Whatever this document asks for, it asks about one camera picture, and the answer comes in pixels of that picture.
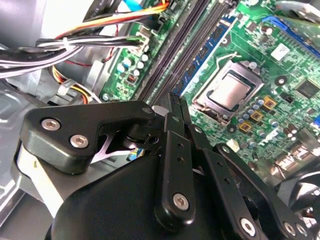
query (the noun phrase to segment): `cable bundle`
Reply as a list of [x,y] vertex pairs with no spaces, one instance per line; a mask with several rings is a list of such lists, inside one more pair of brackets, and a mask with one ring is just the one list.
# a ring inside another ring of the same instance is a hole
[[139,22],[168,7],[162,0],[158,6],[121,13],[107,13],[95,16],[55,39],[39,39],[36,47],[0,50],[0,79],[27,74],[66,61],[78,54],[84,47],[139,48],[138,36],[102,36],[101,29],[108,25]]

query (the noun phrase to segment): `black wire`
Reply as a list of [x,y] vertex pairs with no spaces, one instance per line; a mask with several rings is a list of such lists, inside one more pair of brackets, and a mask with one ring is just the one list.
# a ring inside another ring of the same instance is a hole
[[105,48],[105,47],[138,47],[140,45],[140,42],[127,42],[127,43],[109,43],[109,42],[105,42],[105,43],[101,43],[101,42],[97,42],[97,43],[90,43],[90,42],[84,42],[84,43],[75,43],[75,44],[71,44],[72,46],[77,46],[77,47],[101,47],[101,48]]
[[115,25],[115,24],[127,24],[127,23],[138,22],[140,20],[149,18],[151,15],[152,14],[136,17],[134,19],[129,19],[129,20],[121,20],[121,21],[119,21],[117,23],[106,23],[106,24],[103,24],[103,25],[100,25],[100,26],[87,26],[87,27],[82,28],[82,29],[75,29],[75,30],[69,32],[67,35],[62,36],[61,39],[63,37],[70,37],[70,36],[73,36],[73,35],[82,36],[82,35],[84,35],[83,32],[86,32],[88,29],[89,30],[99,30],[101,28],[104,28],[105,26],[110,26],[110,25]]

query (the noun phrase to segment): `capacitor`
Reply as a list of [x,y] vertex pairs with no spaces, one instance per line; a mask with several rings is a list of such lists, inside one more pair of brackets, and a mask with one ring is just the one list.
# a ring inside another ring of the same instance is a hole
[[241,149],[246,149],[246,148],[248,148],[248,146],[249,146],[249,145],[248,145],[248,143],[246,143],[246,142],[241,142],[241,143],[240,143],[240,148],[241,148]]
[[136,67],[138,69],[143,69],[145,67],[145,64],[142,61],[138,61],[138,63],[136,64]]
[[142,54],[141,61],[142,62],[147,62],[148,60],[149,60],[149,56],[147,54]]
[[273,33],[273,29],[270,26],[262,26],[261,27],[261,31],[265,34],[265,35],[271,35]]
[[259,105],[259,106],[262,106],[264,103],[265,103],[265,100],[263,100],[262,98],[257,98],[256,99],[256,103]]
[[244,113],[242,115],[242,117],[243,117],[243,119],[246,119],[246,120],[250,118],[249,114],[247,114],[247,113]]
[[290,132],[291,132],[292,134],[296,134],[296,133],[298,132],[296,126],[293,125],[292,123],[289,123],[289,124],[288,124],[288,129],[290,130]]
[[271,124],[272,127],[276,128],[279,126],[279,122],[276,119],[270,119],[269,123]]
[[291,133],[291,131],[290,131],[287,127],[285,127],[285,128],[283,129],[283,133],[284,133],[288,138],[292,138],[292,136],[293,136],[293,134]]
[[266,138],[266,136],[267,136],[267,134],[265,133],[264,130],[258,130],[257,133],[258,133],[259,137],[263,138],[263,139]]
[[255,162],[258,162],[258,160],[259,160],[258,155],[257,155],[257,153],[255,151],[252,152],[252,159]]
[[253,138],[249,138],[247,140],[247,143],[249,144],[250,147],[255,148],[257,146],[257,143],[255,142],[255,140]]
[[248,108],[246,109],[246,112],[247,112],[249,115],[251,115],[251,114],[253,114],[255,111],[254,111],[251,107],[248,107]]
[[243,124],[245,122],[245,120],[241,116],[238,116],[236,119],[240,124]]
[[131,58],[125,57],[125,58],[123,59],[123,65],[125,65],[125,66],[127,66],[127,67],[130,67],[130,66],[132,66],[133,64],[134,64],[134,61],[133,61]]
[[136,77],[138,77],[138,76],[140,75],[140,71],[139,71],[138,69],[135,69],[135,70],[133,71],[133,75],[136,76]]
[[260,108],[260,106],[259,106],[257,103],[255,103],[255,102],[251,103],[251,107],[252,107],[254,110],[258,110],[258,109]]
[[120,73],[124,73],[128,70],[128,68],[122,64],[118,64],[118,66],[116,66],[116,69],[118,70],[118,72]]

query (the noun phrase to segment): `motherboard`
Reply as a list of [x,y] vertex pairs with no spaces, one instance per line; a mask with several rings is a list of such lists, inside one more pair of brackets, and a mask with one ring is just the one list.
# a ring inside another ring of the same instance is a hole
[[145,48],[119,54],[104,100],[154,105],[168,92],[183,96],[212,145],[226,143],[263,179],[281,181],[320,156],[318,24],[291,19],[279,1],[244,0],[231,11],[208,1],[176,52],[163,57],[192,6],[175,1],[158,32],[133,25]]
[[265,20],[275,14],[270,0],[240,3],[219,47],[210,55],[204,45],[173,92],[213,145],[227,143],[262,178],[285,179],[320,155],[320,64]]

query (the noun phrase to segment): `white wire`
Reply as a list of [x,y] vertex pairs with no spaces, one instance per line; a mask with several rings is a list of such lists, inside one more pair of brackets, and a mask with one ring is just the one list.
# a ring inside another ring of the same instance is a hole
[[[80,43],[90,43],[90,42],[113,42],[117,40],[130,40],[130,37],[127,36],[116,36],[116,37],[95,37],[95,38],[81,38],[81,39],[68,39],[67,42],[69,45],[80,44]],[[37,45],[38,48],[51,47],[51,46],[64,46],[64,41],[51,41],[43,42]]]
[[90,97],[93,98],[98,104],[102,103],[102,101],[97,97],[97,95],[95,93],[93,93],[92,91],[90,91],[88,88],[81,85],[80,83],[77,83],[76,85],[78,85],[80,88],[85,90],[90,95]]
[[76,47],[74,50],[68,52],[64,52],[60,55],[60,59],[55,61],[50,61],[46,64],[36,65],[36,66],[21,66],[20,69],[8,68],[8,69],[0,69],[0,79],[11,78],[14,76],[19,76],[23,74],[27,74],[36,70],[44,69],[50,67],[52,65],[56,65],[58,63],[64,62],[69,58],[72,58],[74,55],[78,54],[84,47]]

